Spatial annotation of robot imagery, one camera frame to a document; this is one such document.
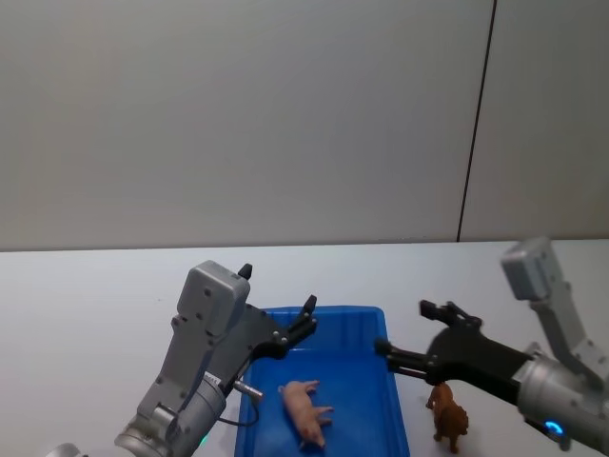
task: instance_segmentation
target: plastic toy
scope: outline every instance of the plastic toy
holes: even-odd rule
[[[301,448],[311,443],[321,448],[325,447],[322,426],[332,423],[332,419],[322,417],[325,412],[333,411],[333,407],[313,407],[309,393],[315,392],[319,381],[300,383],[292,381],[285,387],[279,386],[279,392],[284,396],[284,406],[287,409],[294,427],[302,438]]]
[[[427,405],[434,413],[434,424],[436,434],[434,440],[441,441],[445,436],[450,440],[450,451],[453,454],[459,452],[457,438],[466,435],[469,427],[469,419],[465,409],[453,400],[453,392],[446,383],[438,384],[431,391]]]

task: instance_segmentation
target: toy dog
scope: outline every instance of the toy dog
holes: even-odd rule
[[[453,454],[458,453],[457,438],[467,434],[469,419],[465,410],[453,400],[450,387],[446,383],[435,386],[425,406],[434,413],[434,440],[441,441],[443,436],[447,437],[450,440],[450,451]]]

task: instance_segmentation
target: black cable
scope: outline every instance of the black cable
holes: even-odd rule
[[[249,421],[249,422],[235,422],[235,421],[231,421],[229,419],[225,419],[224,417],[220,417],[218,420],[220,422],[224,422],[225,424],[229,424],[230,426],[235,426],[235,427],[251,427],[251,426],[253,426],[254,424],[256,424],[258,422],[258,419],[260,419],[260,411],[258,410],[258,404],[256,404],[256,402],[254,402],[252,400],[251,405],[254,408],[254,416],[255,417],[251,421]]]
[[[469,174],[472,170],[472,158],[474,157],[474,147],[476,146],[476,134],[478,133],[478,121],[480,120],[480,111],[482,107],[482,95],[484,94],[484,82],[486,81],[486,69],[488,68],[488,54],[491,50],[491,40],[493,39],[493,28],[495,27],[495,13],[497,11],[497,0],[493,0],[493,10],[491,11],[491,23],[488,28],[488,37],[486,39],[486,52],[484,53],[484,66],[482,67],[482,80],[480,83],[480,93],[478,94],[478,106],[476,107],[476,120],[474,121],[474,133],[472,134],[471,148],[469,149],[469,160],[467,161],[467,173],[465,174],[465,189],[463,190],[463,198],[461,202],[461,214],[459,215],[459,226],[457,228],[457,242],[461,240],[461,228],[463,225],[463,216],[465,214],[465,201],[467,200],[467,188],[469,187]]]

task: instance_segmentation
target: blue led light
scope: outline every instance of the blue led light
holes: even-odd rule
[[[552,433],[555,433],[557,435],[562,435],[563,431],[562,431],[562,427],[559,426],[556,422],[554,421],[545,421],[545,427],[551,431]]]

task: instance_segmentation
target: gray wall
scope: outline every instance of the gray wall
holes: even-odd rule
[[[462,239],[609,237],[609,2],[500,0]]]
[[[491,9],[0,0],[0,249],[455,240]],[[608,20],[500,0],[463,238],[609,234]]]

